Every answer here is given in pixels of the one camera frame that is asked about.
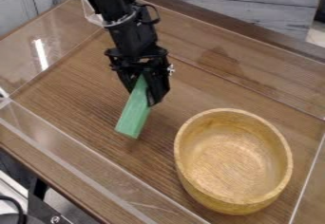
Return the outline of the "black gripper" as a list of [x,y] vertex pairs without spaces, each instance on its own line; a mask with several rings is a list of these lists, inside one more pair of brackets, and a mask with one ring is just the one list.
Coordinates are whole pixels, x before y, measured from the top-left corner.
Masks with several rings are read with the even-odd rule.
[[150,46],[139,55],[127,56],[117,48],[105,52],[111,61],[113,71],[129,92],[133,92],[138,77],[142,74],[147,83],[146,97],[149,106],[163,101],[170,91],[169,77],[174,73],[174,65],[167,61],[167,50],[159,46]]

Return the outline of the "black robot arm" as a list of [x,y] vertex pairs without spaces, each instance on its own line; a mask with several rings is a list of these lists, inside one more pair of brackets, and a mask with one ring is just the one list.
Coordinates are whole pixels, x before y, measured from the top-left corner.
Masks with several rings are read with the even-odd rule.
[[113,37],[114,47],[105,52],[111,61],[113,71],[129,92],[133,92],[138,79],[146,82],[147,104],[161,103],[170,90],[169,74],[171,64],[167,50],[158,45],[155,25],[161,16],[151,18],[150,4],[137,0],[89,0],[97,14],[103,18],[105,30]]

